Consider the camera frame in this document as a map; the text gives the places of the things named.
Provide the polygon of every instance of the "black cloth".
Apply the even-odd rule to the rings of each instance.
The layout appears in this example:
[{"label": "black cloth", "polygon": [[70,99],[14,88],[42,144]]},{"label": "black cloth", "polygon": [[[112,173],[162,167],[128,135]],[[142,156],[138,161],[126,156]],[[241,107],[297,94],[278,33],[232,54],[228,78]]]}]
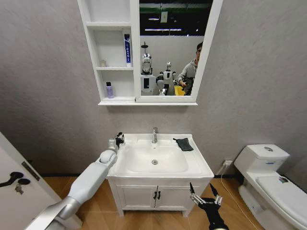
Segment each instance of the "black cloth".
[{"label": "black cloth", "polygon": [[187,138],[184,138],[184,139],[173,138],[173,140],[175,140],[177,142],[177,144],[179,145],[179,147],[181,148],[182,151],[192,151],[192,150],[194,150],[192,148],[192,146],[189,144],[189,140]]}]

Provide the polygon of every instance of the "person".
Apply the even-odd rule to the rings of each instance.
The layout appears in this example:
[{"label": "person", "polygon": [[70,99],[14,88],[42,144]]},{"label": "person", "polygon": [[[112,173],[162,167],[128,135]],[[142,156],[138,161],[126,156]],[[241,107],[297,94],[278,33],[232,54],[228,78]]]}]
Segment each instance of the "person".
[{"label": "person", "polygon": [[187,64],[182,72],[178,75],[178,84],[184,89],[185,95],[191,95],[197,65],[200,60],[202,42],[197,45],[196,58]]}]

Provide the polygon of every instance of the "toothpaste tube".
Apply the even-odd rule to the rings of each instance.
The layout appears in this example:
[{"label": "toothpaste tube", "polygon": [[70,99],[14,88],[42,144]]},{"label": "toothpaste tube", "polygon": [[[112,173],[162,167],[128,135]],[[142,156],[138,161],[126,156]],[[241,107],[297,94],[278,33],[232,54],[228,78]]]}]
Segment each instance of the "toothpaste tube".
[{"label": "toothpaste tube", "polygon": [[127,67],[131,65],[131,54],[130,54],[130,34],[124,34],[125,50],[126,50],[126,63]]}]

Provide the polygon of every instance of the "toilet lid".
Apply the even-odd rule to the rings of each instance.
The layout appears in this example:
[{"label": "toilet lid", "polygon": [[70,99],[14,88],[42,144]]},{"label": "toilet lid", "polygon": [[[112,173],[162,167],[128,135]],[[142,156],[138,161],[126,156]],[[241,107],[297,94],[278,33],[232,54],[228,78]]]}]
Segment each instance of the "toilet lid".
[{"label": "toilet lid", "polygon": [[307,226],[307,194],[303,190],[282,176],[258,177],[257,182],[282,210]]}]

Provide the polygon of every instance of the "power outlet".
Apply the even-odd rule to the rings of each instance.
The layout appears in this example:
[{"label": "power outlet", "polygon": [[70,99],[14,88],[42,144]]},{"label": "power outlet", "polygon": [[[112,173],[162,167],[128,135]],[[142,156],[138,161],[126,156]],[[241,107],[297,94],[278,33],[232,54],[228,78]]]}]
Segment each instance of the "power outlet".
[{"label": "power outlet", "polygon": [[225,160],[225,161],[223,162],[223,166],[226,166],[226,167],[227,167],[227,166],[231,165],[232,162],[234,162],[234,161]]}]

